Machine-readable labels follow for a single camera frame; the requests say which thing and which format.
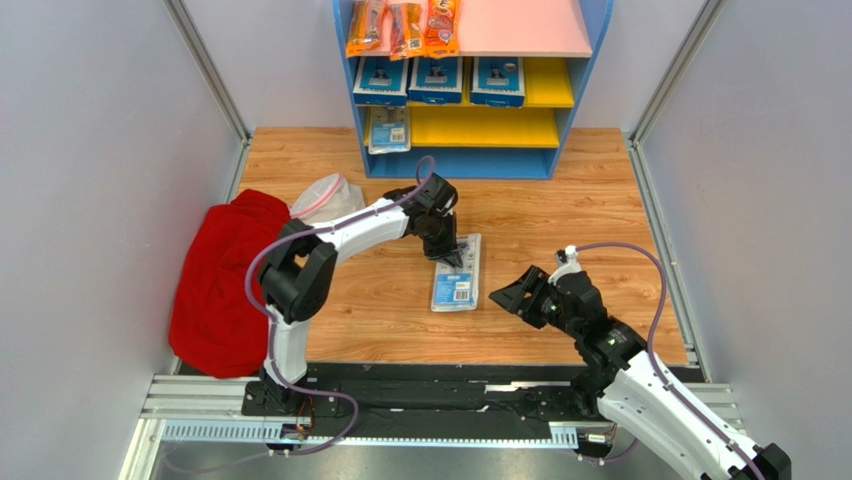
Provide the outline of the white blue Harry's box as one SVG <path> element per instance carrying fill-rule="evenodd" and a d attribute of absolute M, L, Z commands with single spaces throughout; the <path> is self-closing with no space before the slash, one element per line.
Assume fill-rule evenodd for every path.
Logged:
<path fill-rule="evenodd" d="M 460 104 L 463 99 L 463 59 L 415 58 L 407 93 L 412 102 L 430 105 Z"/>
<path fill-rule="evenodd" d="M 405 107 L 408 103 L 410 61 L 363 57 L 352 89 L 356 105 Z"/>

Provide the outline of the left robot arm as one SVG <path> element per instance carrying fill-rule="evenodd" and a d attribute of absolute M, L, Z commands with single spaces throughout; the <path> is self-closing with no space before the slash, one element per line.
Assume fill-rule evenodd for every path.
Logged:
<path fill-rule="evenodd" d="M 276 242 L 250 264 L 269 319 L 267 352 L 259 380 L 243 409 L 293 414 L 305 392 L 306 349 L 313 317 L 325 305 L 335 270 L 343 261 L 406 236 L 422 240 L 425 257 L 452 267 L 463 264 L 454 207 L 458 193 L 430 174 L 416 185 L 385 193 L 374 203 L 327 222 L 288 221 Z"/>

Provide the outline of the blue razor box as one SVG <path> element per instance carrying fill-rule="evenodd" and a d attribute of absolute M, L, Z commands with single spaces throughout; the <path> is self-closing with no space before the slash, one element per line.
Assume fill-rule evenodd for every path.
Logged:
<path fill-rule="evenodd" d="M 475 57 L 471 68 L 470 100 L 474 105 L 521 108 L 526 99 L 521 57 Z"/>

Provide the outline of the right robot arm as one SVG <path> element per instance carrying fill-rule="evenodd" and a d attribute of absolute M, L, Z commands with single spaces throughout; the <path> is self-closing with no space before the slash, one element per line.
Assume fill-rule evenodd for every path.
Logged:
<path fill-rule="evenodd" d="M 627 430 L 684 479 L 789 479 L 778 445 L 758 445 L 674 377 L 646 340 L 608 313 L 587 272 L 556 279 L 536 266 L 489 295 L 525 323 L 569 335 L 588 369 L 571 381 L 569 405 Z"/>

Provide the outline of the orange BIC razor bag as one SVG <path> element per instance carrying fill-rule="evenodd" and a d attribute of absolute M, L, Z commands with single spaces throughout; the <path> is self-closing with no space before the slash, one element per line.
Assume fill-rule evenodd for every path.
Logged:
<path fill-rule="evenodd" d="M 423 31 L 427 57 L 439 59 L 459 54 L 460 5 L 457 0 L 428 1 Z"/>

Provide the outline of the narrow orange razor pack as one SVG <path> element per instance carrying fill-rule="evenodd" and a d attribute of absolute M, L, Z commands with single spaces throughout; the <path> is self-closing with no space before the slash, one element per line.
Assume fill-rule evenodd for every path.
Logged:
<path fill-rule="evenodd" d="M 419 3 L 397 2 L 388 5 L 391 19 L 391 61 L 401 61 L 425 55 L 425 40 L 420 29 L 423 9 Z"/>

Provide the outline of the clear blister razor pack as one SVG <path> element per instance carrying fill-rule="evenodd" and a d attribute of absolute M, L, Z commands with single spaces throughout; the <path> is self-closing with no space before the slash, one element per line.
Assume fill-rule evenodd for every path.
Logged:
<path fill-rule="evenodd" d="M 479 303 L 482 235 L 468 234 L 458 238 L 461 247 L 460 267 L 437 264 L 433 280 L 430 308 L 433 312 L 476 310 Z"/>
<path fill-rule="evenodd" d="M 367 146 L 368 153 L 372 155 L 408 152 L 411 149 L 409 109 L 370 107 Z"/>

